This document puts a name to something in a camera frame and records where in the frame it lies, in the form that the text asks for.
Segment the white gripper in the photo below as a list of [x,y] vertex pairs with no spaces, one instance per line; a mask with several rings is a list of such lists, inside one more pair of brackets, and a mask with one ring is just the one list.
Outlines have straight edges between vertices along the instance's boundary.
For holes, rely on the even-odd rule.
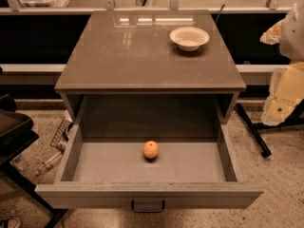
[[[280,42],[283,21],[265,31],[260,42],[274,45]],[[271,78],[269,96],[263,106],[261,121],[265,125],[282,124],[304,99],[304,63],[296,62],[286,68],[277,68]]]

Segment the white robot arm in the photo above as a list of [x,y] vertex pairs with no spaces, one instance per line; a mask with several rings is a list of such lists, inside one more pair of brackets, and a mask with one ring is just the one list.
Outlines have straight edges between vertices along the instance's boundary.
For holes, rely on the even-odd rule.
[[285,18],[264,32],[260,41],[279,44],[280,54],[291,60],[286,68],[272,74],[263,106],[262,123],[275,126],[284,123],[304,99],[304,0],[294,3]]

